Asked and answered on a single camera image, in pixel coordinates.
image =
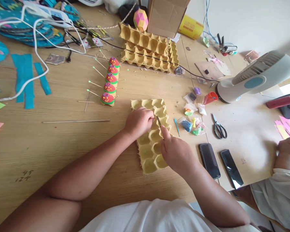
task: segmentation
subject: orange cup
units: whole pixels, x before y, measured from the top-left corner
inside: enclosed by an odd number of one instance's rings
[[[209,94],[204,97],[203,104],[206,105],[216,100],[218,100],[217,94],[215,92],[209,92]]]

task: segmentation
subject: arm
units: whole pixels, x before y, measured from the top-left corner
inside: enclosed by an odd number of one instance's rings
[[[280,141],[278,150],[274,168],[290,170],[290,138]]]
[[[54,175],[0,225],[0,232],[71,231],[81,201],[95,190],[118,156],[151,128],[153,121],[153,112],[145,108],[130,113],[122,131]]]
[[[188,183],[204,216],[217,227],[238,227],[251,224],[245,210],[217,184],[193,155],[190,146],[171,137],[161,126],[164,140],[161,151],[166,163]]]

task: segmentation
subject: yellow egg carton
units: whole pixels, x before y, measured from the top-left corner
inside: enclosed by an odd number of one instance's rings
[[[139,147],[139,156],[143,173],[148,175],[156,170],[166,168],[168,165],[164,161],[161,153],[161,139],[163,139],[162,132],[156,119],[156,116],[158,116],[161,125],[164,125],[170,131],[171,125],[168,124],[169,116],[167,115],[164,100],[132,100],[131,106],[132,110],[136,110],[143,106],[152,110],[155,115],[155,121],[151,126],[151,130],[136,140]]]
[[[147,49],[142,48],[138,45],[135,45],[134,43],[131,43],[129,41],[126,41],[126,43],[123,45],[123,48],[125,48],[129,51],[132,51],[134,53],[140,53],[142,55],[152,56],[152,57],[155,57],[155,58],[162,60],[162,61],[169,61],[170,60],[169,52],[168,52],[167,56],[163,56],[163,55],[148,51]]]
[[[157,54],[167,56],[167,51],[169,49],[169,43],[167,39],[158,39],[151,38],[153,36],[149,33],[142,33],[138,29],[133,29],[129,25],[118,23],[121,30],[119,37],[123,38],[126,41],[129,41],[133,44],[146,48]]]
[[[163,62],[153,57],[137,54],[136,52],[123,50],[121,52],[121,60],[126,61],[128,64],[135,63],[139,67],[143,65],[147,69],[151,67],[155,71],[159,69],[161,72],[171,72],[171,64],[169,62]]]
[[[170,56],[171,68],[174,69],[179,66],[177,48],[176,48],[176,44],[173,41],[170,40],[169,44],[170,44],[169,56]]]

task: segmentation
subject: smartphone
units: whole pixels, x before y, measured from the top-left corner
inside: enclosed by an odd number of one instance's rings
[[[230,151],[227,150],[223,150],[222,152],[220,152],[220,156],[222,158],[222,162],[225,166],[225,169],[227,171],[227,174],[229,176],[231,185],[233,188],[238,189],[239,187],[241,187],[244,182],[241,178],[241,175],[234,163],[234,160],[231,156]]]
[[[220,171],[216,162],[212,145],[209,143],[200,144],[199,150],[201,153],[202,163],[206,171],[213,179],[219,178]]]

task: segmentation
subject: red bottle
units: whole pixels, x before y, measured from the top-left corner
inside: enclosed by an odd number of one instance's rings
[[[270,109],[274,109],[274,108],[290,105],[290,95],[282,97],[282,98],[277,98],[277,99],[268,101],[265,104]]]

